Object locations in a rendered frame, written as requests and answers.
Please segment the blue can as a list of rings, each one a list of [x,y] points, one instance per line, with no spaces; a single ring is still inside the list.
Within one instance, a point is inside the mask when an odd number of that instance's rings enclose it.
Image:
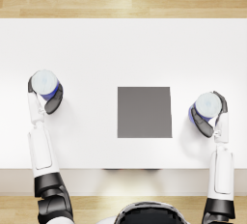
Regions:
[[[33,90],[49,101],[58,90],[59,81],[56,75],[50,70],[39,70],[31,78]]]
[[[212,92],[201,94],[190,106],[188,111],[189,119],[191,123],[194,124],[191,114],[192,109],[195,109],[200,117],[212,124],[212,119],[215,119],[222,109],[222,102],[220,98]]]

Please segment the dark grey square mat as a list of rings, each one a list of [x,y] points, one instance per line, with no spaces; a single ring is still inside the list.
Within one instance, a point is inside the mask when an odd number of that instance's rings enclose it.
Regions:
[[[118,88],[119,138],[171,138],[169,87]]]

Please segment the dark round robot body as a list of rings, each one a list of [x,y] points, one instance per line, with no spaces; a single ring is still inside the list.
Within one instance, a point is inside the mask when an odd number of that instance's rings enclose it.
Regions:
[[[107,217],[97,224],[190,224],[172,205],[147,201],[124,207],[117,216]]]

